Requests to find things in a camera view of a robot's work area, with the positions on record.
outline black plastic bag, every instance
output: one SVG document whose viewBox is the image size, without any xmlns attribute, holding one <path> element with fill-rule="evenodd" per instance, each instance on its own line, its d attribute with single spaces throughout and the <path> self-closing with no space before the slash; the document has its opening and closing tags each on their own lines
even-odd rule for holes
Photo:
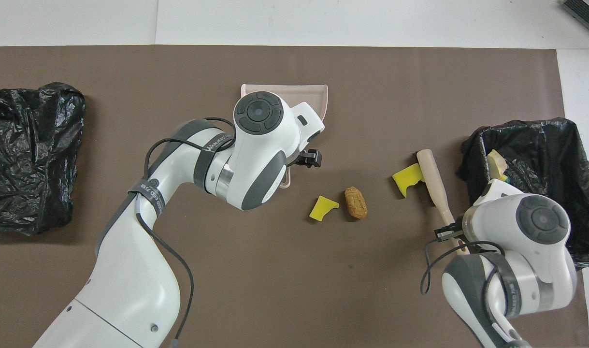
<svg viewBox="0 0 589 348">
<path fill-rule="evenodd" d="M 523 192 L 547 196 L 571 221 L 566 246 L 575 266 L 589 266 L 589 161 L 575 123 L 564 118 L 511 121 L 481 127 L 462 143 L 458 176 L 467 182 L 471 204 L 489 181 L 486 155 L 496 150 L 507 162 L 504 174 Z"/>
<path fill-rule="evenodd" d="M 60 82 L 0 90 L 0 231 L 27 235 L 71 221 L 86 106 Z"/>
</svg>

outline yellow sponge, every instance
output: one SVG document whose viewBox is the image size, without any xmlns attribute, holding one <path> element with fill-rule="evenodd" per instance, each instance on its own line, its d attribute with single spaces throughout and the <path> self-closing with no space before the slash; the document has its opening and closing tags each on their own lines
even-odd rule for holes
<svg viewBox="0 0 589 348">
<path fill-rule="evenodd" d="M 408 187 L 411 187 L 420 181 L 425 182 L 423 173 L 421 172 L 421 167 L 418 165 L 418 163 L 414 163 L 410 167 L 402 169 L 399 172 L 393 174 L 393 180 L 396 184 L 398 184 L 400 192 L 402 192 L 404 198 L 406 197 L 406 189 Z"/>
<path fill-rule="evenodd" d="M 322 218 L 334 208 L 339 208 L 339 203 L 333 202 L 323 196 L 318 196 L 318 201 L 316 201 L 316 205 L 314 205 L 309 217 L 314 220 L 322 221 Z"/>
<path fill-rule="evenodd" d="M 508 177 L 504 174 L 507 170 L 507 162 L 504 158 L 496 151 L 492 150 L 487 156 L 489 166 L 489 176 L 492 179 L 498 179 L 501 181 L 507 181 Z"/>
</svg>

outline black cable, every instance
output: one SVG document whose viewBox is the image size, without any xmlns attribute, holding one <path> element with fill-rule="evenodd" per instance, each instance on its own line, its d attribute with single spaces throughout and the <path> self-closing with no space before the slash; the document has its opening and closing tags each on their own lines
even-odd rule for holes
<svg viewBox="0 0 589 348">
<path fill-rule="evenodd" d="M 495 264 L 492 264 L 492 266 L 494 267 L 492 269 L 492 271 L 489 273 L 489 275 L 486 278 L 486 282 L 484 282 L 484 290 L 482 291 L 481 297 L 482 297 L 482 302 L 484 304 L 484 308 L 486 309 L 486 316 L 488 317 L 488 320 L 491 324 L 493 324 L 494 322 L 497 322 L 496 319 L 494 319 L 494 315 L 491 312 L 491 309 L 489 308 L 489 303 L 487 302 L 487 293 L 488 293 L 488 289 L 489 289 L 489 283 L 491 283 L 491 279 L 493 278 L 494 275 L 496 275 L 496 273 L 498 273 L 498 267 Z"/>
<path fill-rule="evenodd" d="M 148 225 L 146 225 L 146 222 L 142 218 L 142 214 L 140 214 L 140 212 L 136 212 L 135 217 L 137 218 L 140 225 L 142 225 L 142 228 L 144 229 L 144 231 L 146 231 L 146 233 L 148 233 L 155 240 L 157 240 L 157 242 L 159 244 L 161 244 L 161 246 L 164 247 L 165 250 L 169 251 L 169 253 L 171 253 L 178 261 L 180 261 L 180 263 L 182 263 L 185 270 L 187 271 L 187 274 L 189 275 L 189 282 L 191 283 L 191 288 L 189 290 L 189 301 L 187 302 L 187 308 L 185 309 L 185 315 L 182 317 L 182 322 L 180 322 L 179 329 L 176 333 L 176 336 L 174 337 L 174 339 L 178 339 L 180 336 L 180 332 L 182 331 L 182 328 L 185 325 L 185 322 L 187 320 L 187 316 L 189 315 L 189 310 L 191 308 L 191 300 L 193 299 L 193 274 L 191 273 L 191 269 L 189 268 L 189 265 L 185 262 L 185 260 L 182 258 L 182 256 L 180 256 L 174 249 L 172 249 L 172 247 L 170 247 L 168 245 L 168 243 L 164 242 L 164 240 L 162 240 L 159 236 L 157 236 L 157 234 L 155 234 L 155 232 L 153 232 L 153 230 L 150 227 L 148 227 Z"/>
<path fill-rule="evenodd" d="M 421 284 L 419 286 L 419 291 L 421 292 L 421 295 L 427 295 L 427 293 L 430 291 L 430 286 L 431 286 L 431 269 L 432 267 L 435 266 L 436 263 L 438 263 L 440 260 L 446 258 L 447 256 L 449 256 L 451 253 L 453 253 L 454 251 L 458 251 L 459 249 L 462 249 L 463 247 L 468 247 L 470 245 L 491 245 L 493 247 L 495 247 L 496 249 L 498 249 L 498 251 L 500 251 L 501 255 L 504 256 L 504 249 L 498 245 L 497 243 L 494 242 L 486 242 L 484 240 L 482 241 L 477 241 L 477 242 L 468 242 L 468 243 L 464 243 L 460 246 L 456 246 L 456 247 L 452 247 L 451 249 L 449 249 L 449 251 L 443 253 L 442 255 L 438 256 L 438 258 L 436 258 L 436 260 L 434 260 L 434 262 L 432 262 L 430 264 L 430 257 L 428 254 L 428 248 L 429 246 L 434 243 L 434 242 L 438 242 L 438 239 L 435 240 L 431 240 L 427 243 L 425 243 L 425 247 L 424 247 L 424 253 L 425 253 L 425 262 L 427 264 L 427 269 L 425 269 L 425 272 L 423 273 L 423 277 L 421 278 Z M 425 290 L 423 289 L 423 285 L 425 283 L 425 278 L 427 277 L 427 287 L 425 288 Z"/>
<path fill-rule="evenodd" d="M 221 117 L 204 117 L 204 119 L 206 119 L 207 121 L 220 121 L 223 123 L 228 124 L 230 127 L 232 127 L 232 130 L 234 131 L 234 136 L 232 137 L 232 139 L 230 141 L 226 141 L 225 143 L 223 143 L 222 145 L 219 146 L 219 148 L 217 148 L 217 152 L 226 150 L 226 148 L 230 148 L 235 140 L 236 140 L 236 128 L 234 127 L 234 124 L 230 121 L 228 121 L 225 118 L 221 118 Z M 157 143 L 154 143 L 150 149 L 148 150 L 148 152 L 146 153 L 146 157 L 144 158 L 144 177 L 146 177 L 146 179 L 148 179 L 150 177 L 150 157 L 153 154 L 153 151 L 155 151 L 155 148 L 157 148 L 157 146 L 163 144 L 163 143 L 181 143 L 184 145 L 188 145 L 194 148 L 197 148 L 198 150 L 202 150 L 202 146 L 197 145 L 196 143 L 193 143 L 191 141 L 188 140 L 183 140 L 183 139 L 177 139 L 174 137 L 166 137 L 164 139 L 161 139 L 159 141 L 157 141 Z M 148 227 L 148 225 L 146 224 L 146 222 L 144 221 L 144 219 L 142 218 L 142 214 L 140 214 L 139 211 L 135 212 L 135 216 L 138 220 L 138 222 L 140 223 L 140 225 L 142 226 L 142 228 L 144 229 L 144 231 L 146 231 L 146 233 L 148 233 L 148 235 L 152 236 L 162 247 L 164 247 L 165 250 L 167 250 L 169 253 L 171 253 L 185 268 L 185 270 L 187 271 L 187 275 L 189 276 L 189 282 L 191 284 L 191 288 L 189 290 L 189 300 L 187 302 L 187 308 L 185 309 L 185 314 L 182 317 L 182 321 L 180 322 L 179 325 L 179 329 L 176 333 L 176 336 L 174 337 L 174 340 L 172 341 L 172 346 L 177 346 L 178 345 L 178 339 L 180 337 L 180 333 L 182 332 L 182 328 L 185 325 L 185 322 L 187 321 L 187 317 L 189 315 L 189 310 L 191 309 L 191 301 L 193 299 L 193 274 L 191 273 L 191 269 L 189 268 L 189 265 L 185 262 L 185 260 L 182 258 L 182 256 L 180 256 L 174 249 L 172 249 L 172 247 L 170 247 L 168 245 L 168 243 L 166 243 L 164 240 L 162 240 L 159 236 L 157 236 L 157 234 L 155 234 L 155 232 Z"/>
<path fill-rule="evenodd" d="M 221 117 L 204 117 L 204 119 L 206 119 L 207 121 L 219 121 L 219 122 L 226 123 L 228 126 L 232 127 L 232 130 L 234 131 L 234 136 L 233 136 L 232 140 L 226 141 L 221 146 L 219 146 L 217 148 L 217 152 L 226 150 L 226 148 L 230 148 L 230 146 L 234 145 L 234 141 L 236 140 L 236 127 L 234 127 L 234 124 L 232 122 L 228 121 L 225 118 L 221 118 Z M 144 158 L 144 176 L 146 178 L 148 178 L 150 176 L 150 173 L 149 173 L 150 157 L 152 156 L 153 151 L 155 151 L 155 148 L 157 148 L 157 146 L 159 146 L 163 143 L 181 143 L 184 145 L 189 145 L 191 147 L 197 148 L 198 150 L 202 150 L 202 146 L 197 145 L 196 143 L 192 143 L 191 141 L 188 141 L 188 140 L 178 139 L 175 137 L 166 137 L 164 139 L 161 139 L 161 140 L 157 141 L 157 143 L 154 143 L 150 147 L 150 149 L 146 153 L 146 158 Z"/>
</svg>

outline wooden handle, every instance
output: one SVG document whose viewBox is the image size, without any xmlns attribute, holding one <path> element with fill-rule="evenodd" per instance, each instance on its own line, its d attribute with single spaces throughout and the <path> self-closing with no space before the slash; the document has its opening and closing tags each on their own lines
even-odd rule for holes
<svg viewBox="0 0 589 348">
<path fill-rule="evenodd" d="M 434 202 L 438 212 L 440 212 L 440 217 L 442 218 L 443 223 L 445 225 L 454 223 L 455 218 L 453 218 L 453 214 L 451 214 L 451 211 L 449 210 L 445 185 L 440 177 L 436 160 L 434 160 L 434 154 L 432 154 L 429 148 L 426 148 L 417 152 L 417 160 L 418 165 L 421 167 L 421 172 L 423 173 L 427 192 L 429 192 L 431 201 Z M 453 243 L 454 247 L 457 247 L 460 245 L 460 240 L 451 238 L 451 243 Z M 468 253 L 468 249 L 465 247 L 458 250 L 459 255 L 466 255 Z"/>
</svg>

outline white floor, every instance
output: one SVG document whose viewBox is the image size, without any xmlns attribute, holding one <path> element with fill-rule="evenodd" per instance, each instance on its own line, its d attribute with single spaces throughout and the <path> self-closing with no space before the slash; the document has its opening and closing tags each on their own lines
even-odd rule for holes
<svg viewBox="0 0 589 348">
<path fill-rule="evenodd" d="M 557 0 L 0 0 L 0 46 L 66 44 L 554 48 L 589 156 L 589 31 Z"/>
</svg>

